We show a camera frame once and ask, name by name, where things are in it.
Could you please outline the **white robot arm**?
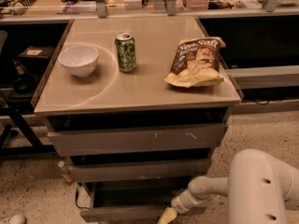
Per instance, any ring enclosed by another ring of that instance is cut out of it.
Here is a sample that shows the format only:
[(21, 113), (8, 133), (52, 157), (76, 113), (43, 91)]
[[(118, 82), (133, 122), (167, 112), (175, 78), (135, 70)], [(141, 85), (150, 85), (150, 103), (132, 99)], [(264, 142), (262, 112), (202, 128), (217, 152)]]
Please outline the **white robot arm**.
[(241, 150), (226, 177), (193, 178), (157, 224), (169, 224), (219, 196), (228, 198), (229, 224), (287, 224), (286, 212), (299, 207), (299, 170), (261, 150)]

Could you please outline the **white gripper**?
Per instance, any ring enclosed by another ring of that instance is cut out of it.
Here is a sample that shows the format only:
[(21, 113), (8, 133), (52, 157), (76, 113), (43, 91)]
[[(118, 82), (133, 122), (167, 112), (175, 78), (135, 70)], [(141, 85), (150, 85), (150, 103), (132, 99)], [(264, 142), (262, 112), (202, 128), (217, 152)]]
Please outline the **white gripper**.
[(207, 207), (214, 202), (216, 202), (215, 195), (196, 196), (188, 189), (185, 189), (172, 199), (171, 207), (164, 210), (157, 224), (169, 224), (178, 214), (185, 214), (194, 208)]

